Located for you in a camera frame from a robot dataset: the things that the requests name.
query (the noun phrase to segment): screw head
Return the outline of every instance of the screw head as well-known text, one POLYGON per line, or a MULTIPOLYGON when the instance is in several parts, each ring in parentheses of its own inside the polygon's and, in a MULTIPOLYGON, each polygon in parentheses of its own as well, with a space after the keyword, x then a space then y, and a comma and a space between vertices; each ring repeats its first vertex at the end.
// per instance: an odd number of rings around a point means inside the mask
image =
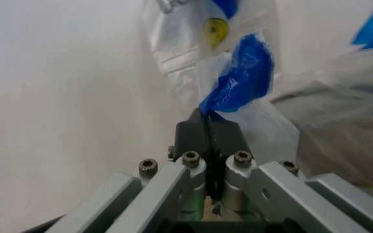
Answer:
POLYGON ((174 149, 174 146, 168 147, 168 159, 173 159, 173 149, 174 149))
POLYGON ((234 163, 240 167, 249 167, 252 158, 252 155, 244 150, 239 150, 234 153, 234 163))
POLYGON ((194 168, 200 164, 200 155, 196 151, 187 151, 182 154, 182 164, 194 168))
POLYGON ((288 171, 293 173, 293 175, 297 176, 297 173, 299 171, 299 168, 292 162, 290 161, 281 161, 280 164, 286 168, 288 171))
POLYGON ((139 174, 142 177, 153 177, 158 172, 158 163, 154 159, 145 159, 139 163, 139 174))

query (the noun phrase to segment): hex socket screw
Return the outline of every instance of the hex socket screw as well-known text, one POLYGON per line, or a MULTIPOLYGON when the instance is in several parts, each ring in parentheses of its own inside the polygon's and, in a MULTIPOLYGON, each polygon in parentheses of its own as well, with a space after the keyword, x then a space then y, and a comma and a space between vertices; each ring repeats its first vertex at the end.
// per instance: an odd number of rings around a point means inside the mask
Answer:
POLYGON ((200 164, 200 155, 196 151, 187 151, 182 154, 182 164, 188 168, 198 167, 200 164))
POLYGON ((234 153, 234 164, 239 167, 249 167, 253 156, 244 150, 239 150, 234 153))
POLYGON ((139 163, 139 174, 152 178, 158 172, 158 163, 154 159, 145 159, 139 163))

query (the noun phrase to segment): clear plastic bag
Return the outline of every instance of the clear plastic bag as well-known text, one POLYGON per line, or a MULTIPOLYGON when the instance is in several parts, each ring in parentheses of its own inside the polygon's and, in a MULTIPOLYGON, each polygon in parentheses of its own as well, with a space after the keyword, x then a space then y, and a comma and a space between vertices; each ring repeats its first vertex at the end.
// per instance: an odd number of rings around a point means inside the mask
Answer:
POLYGON ((283 76, 275 86, 272 102, 300 130, 297 163, 305 174, 334 172, 373 186, 373 50, 283 76))
MULTIPOLYGON (((185 117, 213 90, 232 56, 228 51, 233 51, 243 36, 257 34, 269 43, 273 56, 278 54, 273 1, 237 1, 237 12, 228 19, 228 35, 216 46, 205 37, 207 20, 214 15, 208 10, 209 1, 191 0, 164 14, 156 1, 147 0, 143 10, 152 53, 185 117)), ((280 70, 280 61, 275 64, 276 71, 280 70)), ((295 159, 299 132, 268 101, 253 101, 237 112, 220 114, 241 126, 258 162, 295 159)))

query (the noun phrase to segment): plastic wrap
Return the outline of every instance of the plastic wrap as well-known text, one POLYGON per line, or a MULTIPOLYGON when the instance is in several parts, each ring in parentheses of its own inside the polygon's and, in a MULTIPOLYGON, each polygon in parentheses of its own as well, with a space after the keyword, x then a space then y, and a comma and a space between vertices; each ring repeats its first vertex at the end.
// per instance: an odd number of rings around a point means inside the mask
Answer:
POLYGON ((307 176, 334 172, 373 186, 373 50, 292 78, 272 102, 300 130, 297 163, 307 176))

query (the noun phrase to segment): white wall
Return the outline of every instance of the white wall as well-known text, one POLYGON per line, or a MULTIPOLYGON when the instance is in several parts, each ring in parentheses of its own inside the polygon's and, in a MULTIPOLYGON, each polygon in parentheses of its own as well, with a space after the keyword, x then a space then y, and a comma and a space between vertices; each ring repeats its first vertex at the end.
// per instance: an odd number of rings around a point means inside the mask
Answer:
MULTIPOLYGON (((276 0, 284 72, 343 52, 373 0, 276 0)), ((66 213, 112 171, 164 162, 182 118, 140 0, 0 0, 0 232, 66 213)))

